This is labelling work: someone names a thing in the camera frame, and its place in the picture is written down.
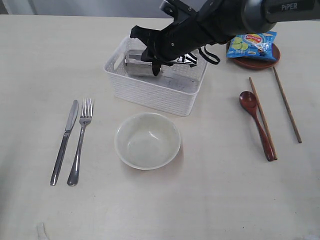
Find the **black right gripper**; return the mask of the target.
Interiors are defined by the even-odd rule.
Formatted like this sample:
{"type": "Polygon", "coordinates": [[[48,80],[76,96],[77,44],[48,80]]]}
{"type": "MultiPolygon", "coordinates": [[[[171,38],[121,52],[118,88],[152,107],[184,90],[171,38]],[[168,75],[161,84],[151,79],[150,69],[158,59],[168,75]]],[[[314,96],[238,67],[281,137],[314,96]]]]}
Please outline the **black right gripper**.
{"type": "Polygon", "coordinates": [[[206,45],[219,43],[218,23],[214,16],[196,14],[162,30],[136,25],[129,37],[140,40],[147,47],[140,60],[151,65],[151,73],[157,77],[162,66],[174,65],[171,61],[206,45]]]}

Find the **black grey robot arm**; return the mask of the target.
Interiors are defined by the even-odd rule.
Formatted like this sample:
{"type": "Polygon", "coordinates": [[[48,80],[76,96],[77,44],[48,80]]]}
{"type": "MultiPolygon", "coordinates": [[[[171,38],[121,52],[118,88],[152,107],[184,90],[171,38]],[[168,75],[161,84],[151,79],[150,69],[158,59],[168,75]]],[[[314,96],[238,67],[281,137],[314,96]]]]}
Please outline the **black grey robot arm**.
{"type": "Polygon", "coordinates": [[[318,20],[318,0],[207,0],[199,11],[180,0],[165,0],[161,10],[173,17],[162,30],[134,26],[130,38],[145,46],[141,61],[171,67],[194,50],[209,63],[220,59],[206,45],[224,45],[237,35],[260,34],[278,22],[318,20]]]}

